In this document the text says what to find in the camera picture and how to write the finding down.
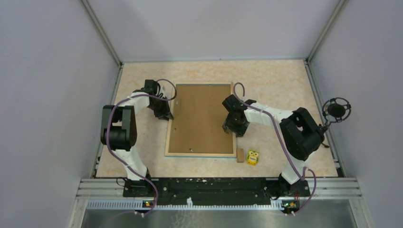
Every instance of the wooden frame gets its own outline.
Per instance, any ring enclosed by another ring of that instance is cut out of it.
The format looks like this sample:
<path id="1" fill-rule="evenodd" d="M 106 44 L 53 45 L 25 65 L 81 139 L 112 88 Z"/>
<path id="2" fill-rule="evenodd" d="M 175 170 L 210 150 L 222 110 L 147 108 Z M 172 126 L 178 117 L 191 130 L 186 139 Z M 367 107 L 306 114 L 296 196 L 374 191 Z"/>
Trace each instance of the wooden frame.
<path id="1" fill-rule="evenodd" d="M 233 94 L 234 91 L 234 86 L 232 82 L 179 82 L 175 83 L 176 85 L 230 85 L 230 94 Z M 175 116 L 174 114 L 174 102 L 175 99 L 171 101 L 170 107 L 171 107 L 171 113 L 172 115 Z M 236 142 L 236 134 L 232 133 L 232 153 L 168 153 L 169 151 L 169 142 L 171 139 L 171 126 L 173 124 L 173 120 L 168 121 L 168 132 L 166 134 L 166 142 L 165 142 L 165 156 L 167 157 L 221 157 L 221 158 L 236 158 L 237 157 L 237 142 Z"/>

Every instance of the yellow owl toy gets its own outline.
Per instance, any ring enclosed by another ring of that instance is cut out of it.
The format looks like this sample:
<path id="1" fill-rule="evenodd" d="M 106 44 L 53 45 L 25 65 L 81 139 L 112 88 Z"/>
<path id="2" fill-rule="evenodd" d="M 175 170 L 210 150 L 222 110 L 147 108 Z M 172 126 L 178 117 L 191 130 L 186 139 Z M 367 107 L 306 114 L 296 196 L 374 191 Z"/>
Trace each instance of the yellow owl toy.
<path id="1" fill-rule="evenodd" d="M 249 165 L 255 166 L 259 162 L 259 152 L 249 150 L 248 156 L 246 157 L 246 159 L 248 160 Z"/>

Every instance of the black metal base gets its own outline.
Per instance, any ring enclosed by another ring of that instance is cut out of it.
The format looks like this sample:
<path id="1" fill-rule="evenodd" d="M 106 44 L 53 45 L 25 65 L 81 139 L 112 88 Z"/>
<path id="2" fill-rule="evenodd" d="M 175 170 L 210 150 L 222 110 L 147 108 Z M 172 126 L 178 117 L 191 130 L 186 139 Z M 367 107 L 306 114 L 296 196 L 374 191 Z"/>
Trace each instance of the black metal base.
<path id="1" fill-rule="evenodd" d="M 157 187 L 158 205 L 185 205 L 188 198 L 193 205 L 268 205 L 282 196 L 310 195 L 307 181 L 285 186 L 276 178 L 152 178 Z M 154 197 L 155 192 L 146 181 L 128 180 L 124 197 Z"/>

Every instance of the beige table surface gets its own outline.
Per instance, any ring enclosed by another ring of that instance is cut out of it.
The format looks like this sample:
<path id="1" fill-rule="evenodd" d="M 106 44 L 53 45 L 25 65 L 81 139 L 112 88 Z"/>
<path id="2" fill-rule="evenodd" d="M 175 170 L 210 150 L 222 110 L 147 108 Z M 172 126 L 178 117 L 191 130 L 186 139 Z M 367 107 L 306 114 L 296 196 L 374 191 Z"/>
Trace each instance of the beige table surface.
<path id="1" fill-rule="evenodd" d="M 306 108 L 319 123 L 319 113 L 302 60 L 200 61 L 125 64 L 116 101 L 140 89 L 146 79 L 166 78 L 175 82 L 242 82 L 245 99 L 271 107 L 296 110 Z M 167 95 L 171 86 L 162 82 Z M 251 123 L 238 148 L 260 152 L 256 166 L 237 163 L 234 158 L 165 157 L 168 121 L 158 120 L 146 108 L 136 116 L 137 149 L 152 177 L 277 177 L 287 164 L 273 128 Z M 321 146 L 308 160 L 317 176 L 337 176 L 330 149 Z M 106 146 L 102 151 L 97 177 L 127 176 L 123 165 Z"/>

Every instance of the white wall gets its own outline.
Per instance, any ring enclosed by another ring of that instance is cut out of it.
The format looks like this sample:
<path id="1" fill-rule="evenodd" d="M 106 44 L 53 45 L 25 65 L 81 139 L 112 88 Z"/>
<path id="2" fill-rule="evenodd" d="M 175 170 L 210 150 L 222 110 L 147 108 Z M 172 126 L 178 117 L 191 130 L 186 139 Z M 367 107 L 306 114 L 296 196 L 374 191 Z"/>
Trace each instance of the white wall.
<path id="1" fill-rule="evenodd" d="M 402 227 L 403 1 L 349 1 L 313 62 L 324 99 L 352 104 L 332 126 L 377 227 Z"/>
<path id="2" fill-rule="evenodd" d="M 0 227 L 65 227 L 117 67 L 79 1 L 6 0 L 0 72 Z"/>
<path id="3" fill-rule="evenodd" d="M 338 0 L 89 0 L 122 61 L 303 58 Z"/>

